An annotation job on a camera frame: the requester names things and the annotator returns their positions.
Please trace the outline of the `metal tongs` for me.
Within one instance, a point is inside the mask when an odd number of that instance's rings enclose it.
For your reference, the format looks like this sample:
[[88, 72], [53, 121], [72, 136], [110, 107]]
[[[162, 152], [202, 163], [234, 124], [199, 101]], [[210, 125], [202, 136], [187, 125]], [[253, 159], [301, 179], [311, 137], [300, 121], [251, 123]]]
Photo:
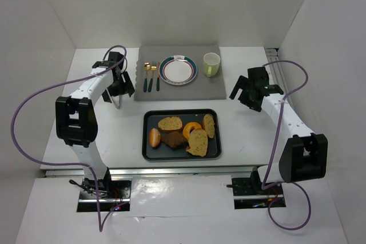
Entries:
[[121, 108], [122, 95], [120, 92], [113, 87], [108, 87], [106, 89], [107, 95], [109, 97], [109, 101], [114, 105], [114, 107], [119, 110]]

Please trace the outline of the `round orange bun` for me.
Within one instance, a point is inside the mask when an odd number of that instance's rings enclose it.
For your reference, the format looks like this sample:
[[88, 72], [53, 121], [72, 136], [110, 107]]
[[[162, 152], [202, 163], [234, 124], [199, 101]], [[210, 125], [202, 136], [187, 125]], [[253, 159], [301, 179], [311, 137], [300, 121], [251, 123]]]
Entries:
[[161, 133], [158, 129], [152, 128], [149, 133], [149, 144], [152, 148], [158, 147], [161, 142]]

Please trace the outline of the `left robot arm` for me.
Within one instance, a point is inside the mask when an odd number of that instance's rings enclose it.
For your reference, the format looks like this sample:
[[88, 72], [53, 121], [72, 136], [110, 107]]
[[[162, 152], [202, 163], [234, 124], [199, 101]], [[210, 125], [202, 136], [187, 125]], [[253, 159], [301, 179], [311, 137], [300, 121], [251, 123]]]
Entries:
[[71, 147], [77, 159], [85, 164], [83, 184], [90, 189], [110, 189], [110, 171], [96, 145], [98, 123], [94, 105], [102, 98], [119, 109], [122, 96], [133, 95], [134, 87], [124, 63], [123, 54], [108, 52], [103, 61], [92, 66], [90, 79], [69, 96], [58, 97], [55, 102], [57, 137]]

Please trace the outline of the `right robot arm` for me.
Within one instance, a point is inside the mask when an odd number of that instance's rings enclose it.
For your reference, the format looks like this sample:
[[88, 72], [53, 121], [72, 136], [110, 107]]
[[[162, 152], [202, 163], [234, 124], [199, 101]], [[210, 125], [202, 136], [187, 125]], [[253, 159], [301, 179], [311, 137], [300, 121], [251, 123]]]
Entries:
[[265, 112], [277, 126], [269, 163], [254, 170], [254, 178], [263, 189], [325, 176], [327, 138], [300, 119], [280, 86], [269, 82], [266, 68], [250, 68], [246, 77], [239, 76], [229, 97], [237, 97], [251, 110]]

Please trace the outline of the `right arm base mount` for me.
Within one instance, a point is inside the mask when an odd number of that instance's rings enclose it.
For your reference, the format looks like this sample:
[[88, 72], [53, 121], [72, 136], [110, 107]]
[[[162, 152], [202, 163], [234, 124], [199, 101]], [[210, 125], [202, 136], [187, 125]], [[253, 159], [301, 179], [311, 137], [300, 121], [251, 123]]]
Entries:
[[272, 207], [286, 207], [281, 185], [263, 190], [261, 184], [256, 171], [251, 172], [249, 177], [232, 178], [232, 183], [226, 187], [232, 190], [234, 208], [236, 210], [264, 209], [268, 208], [270, 204]]

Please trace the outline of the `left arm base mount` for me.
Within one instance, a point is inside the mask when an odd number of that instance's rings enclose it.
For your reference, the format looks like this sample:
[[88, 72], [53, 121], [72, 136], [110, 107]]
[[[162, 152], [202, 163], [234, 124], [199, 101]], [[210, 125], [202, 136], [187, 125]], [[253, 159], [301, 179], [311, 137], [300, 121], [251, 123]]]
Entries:
[[[79, 199], [77, 205], [78, 213], [91, 213], [97, 211], [97, 192], [88, 189], [84, 183], [79, 184], [70, 179], [69, 183], [80, 188]], [[132, 180], [112, 181], [111, 190], [99, 191], [100, 211], [108, 212], [110, 210], [116, 212], [130, 211], [130, 195]]]

